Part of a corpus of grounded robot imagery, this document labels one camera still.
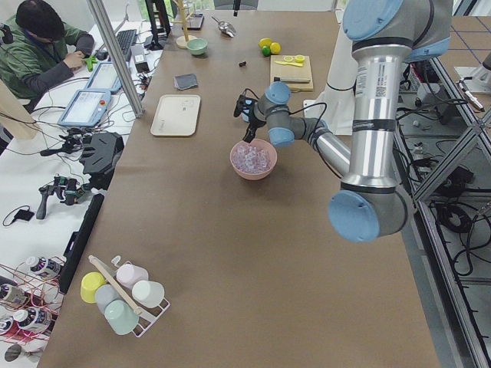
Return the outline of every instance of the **white desk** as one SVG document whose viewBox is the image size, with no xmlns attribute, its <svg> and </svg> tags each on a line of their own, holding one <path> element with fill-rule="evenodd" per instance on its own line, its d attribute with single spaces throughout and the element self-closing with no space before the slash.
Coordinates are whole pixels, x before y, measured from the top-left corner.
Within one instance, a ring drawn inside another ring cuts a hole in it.
<svg viewBox="0 0 491 368">
<path fill-rule="evenodd" d="M 150 34 L 142 32 L 142 30 L 149 28 L 146 23 L 128 22 L 122 27 L 122 29 L 132 28 L 138 30 L 141 41 L 144 41 L 145 37 Z M 96 41 L 94 50 L 97 50 L 102 44 L 97 27 L 93 27 L 91 34 Z M 150 69 L 153 69 L 160 59 L 161 52 L 153 51 L 147 55 Z M 130 70 L 133 79 L 136 79 L 137 74 L 133 61 L 131 61 Z M 87 83 L 87 80 L 78 80 L 78 78 L 88 78 L 90 75 L 91 73 L 86 67 L 76 71 L 71 78 L 72 82 L 49 90 L 43 96 L 37 108 L 49 106 L 66 107 L 74 92 L 83 88 Z M 0 173 L 2 173 L 0 217 L 2 219 L 12 209 L 21 205 L 29 205 L 31 211 L 36 212 L 41 202 L 41 195 L 38 189 L 51 182 L 56 174 L 74 177 L 80 184 L 88 182 L 89 176 L 82 173 L 84 167 L 77 161 L 81 151 L 70 155 L 62 153 L 61 156 L 66 157 L 64 160 L 56 155 L 42 157 L 38 154 L 39 151 L 56 144 L 58 135 L 64 135 L 64 131 L 56 125 L 62 112 L 62 109 L 54 108 L 35 111 L 32 116 L 36 120 L 46 122 L 39 123 L 43 134 L 38 133 L 33 140 L 13 139 L 9 143 L 8 149 L 0 156 Z M 103 124 L 101 128 L 121 134 L 126 142 L 127 135 L 133 126 L 134 115 L 122 90 L 113 95 L 108 107 L 108 113 L 103 118 L 103 121 L 106 117 L 109 117 L 109 123 Z M 58 143 L 54 148 L 58 148 L 60 145 L 61 143 Z M 80 227 L 90 200 L 91 196 L 86 194 L 81 198 L 81 203 L 67 206 L 60 203 L 56 195 L 53 195 L 48 198 L 45 219 L 37 220 L 33 217 L 30 222 L 17 221 L 7 228 L 0 227 L 0 245 L 3 246 L 0 264 L 15 268 L 31 255 L 61 256 L 71 233 L 77 231 Z M 10 276 L 9 273 L 2 269 L 0 269 L 0 274 L 6 277 Z M 0 307 L 0 315 L 3 315 L 4 312 Z M 3 355 L 8 346 L 9 344 L 0 342 L 0 366 L 7 364 Z M 8 366 L 11 368 L 27 368 L 33 367 L 35 364 L 26 359 L 19 359 L 9 363 Z"/>
</svg>

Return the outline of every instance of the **ice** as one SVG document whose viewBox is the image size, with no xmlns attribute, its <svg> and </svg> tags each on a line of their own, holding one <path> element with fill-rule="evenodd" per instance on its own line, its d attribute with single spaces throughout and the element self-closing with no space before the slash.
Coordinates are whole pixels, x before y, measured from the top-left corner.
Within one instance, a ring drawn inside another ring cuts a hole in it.
<svg viewBox="0 0 491 368">
<path fill-rule="evenodd" d="M 268 151 L 247 143 L 239 144 L 232 154 L 234 166 L 247 174 L 261 174 L 271 169 Z"/>
</svg>

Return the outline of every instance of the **keyboard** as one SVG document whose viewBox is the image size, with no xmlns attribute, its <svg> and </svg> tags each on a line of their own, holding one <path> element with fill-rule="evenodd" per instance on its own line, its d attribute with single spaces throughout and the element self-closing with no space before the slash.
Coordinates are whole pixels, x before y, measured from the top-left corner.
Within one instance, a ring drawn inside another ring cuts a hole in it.
<svg viewBox="0 0 491 368">
<path fill-rule="evenodd" d="M 131 59 L 131 46 L 135 44 L 137 40 L 137 30 L 127 29 L 124 31 L 119 31 L 116 34 L 117 42 L 120 44 L 121 51 L 123 52 L 123 58 L 125 61 L 130 61 Z"/>
</svg>

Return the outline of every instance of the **bowl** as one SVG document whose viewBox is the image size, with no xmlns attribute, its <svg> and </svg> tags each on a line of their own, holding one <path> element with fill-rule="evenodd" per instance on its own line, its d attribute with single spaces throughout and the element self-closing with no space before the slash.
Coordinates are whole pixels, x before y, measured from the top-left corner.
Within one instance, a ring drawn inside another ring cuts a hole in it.
<svg viewBox="0 0 491 368">
<path fill-rule="evenodd" d="M 258 172 L 250 172 L 247 169 L 239 168 L 237 166 L 236 155 L 237 150 L 241 146 L 245 147 L 246 150 L 249 150 L 249 147 L 256 147 L 257 153 L 265 151 L 267 153 L 266 159 L 269 161 L 269 164 L 264 168 L 264 170 L 259 170 Z M 252 140 L 251 143 L 240 141 L 230 150 L 230 163 L 232 164 L 233 169 L 237 174 L 239 174 L 239 176 L 247 180 L 260 180 L 268 176 L 275 168 L 277 159 L 278 155 L 276 153 L 275 147 L 273 147 L 271 143 L 266 142 L 265 140 L 260 140 L 258 138 Z"/>
<path fill-rule="evenodd" d="M 189 40 L 186 46 L 191 55 L 203 55 L 208 48 L 208 41 L 203 38 L 194 38 Z"/>
</svg>

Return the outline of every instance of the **black hair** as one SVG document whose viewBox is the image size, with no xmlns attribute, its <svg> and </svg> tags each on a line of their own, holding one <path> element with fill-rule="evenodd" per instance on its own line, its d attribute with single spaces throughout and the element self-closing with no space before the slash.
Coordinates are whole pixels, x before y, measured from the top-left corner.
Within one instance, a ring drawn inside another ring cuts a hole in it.
<svg viewBox="0 0 491 368">
<path fill-rule="evenodd" d="M 64 36 L 64 26 L 58 13 L 42 0 L 25 0 L 17 8 L 15 22 L 38 37 L 57 41 Z"/>
</svg>

